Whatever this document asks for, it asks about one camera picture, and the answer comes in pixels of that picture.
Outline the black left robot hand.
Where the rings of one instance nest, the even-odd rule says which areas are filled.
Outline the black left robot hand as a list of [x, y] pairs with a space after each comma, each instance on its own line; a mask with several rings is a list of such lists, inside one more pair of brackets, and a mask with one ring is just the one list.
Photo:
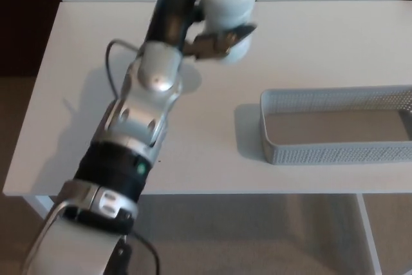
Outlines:
[[236, 62], [251, 45], [256, 0], [157, 0], [145, 41], [185, 57]]

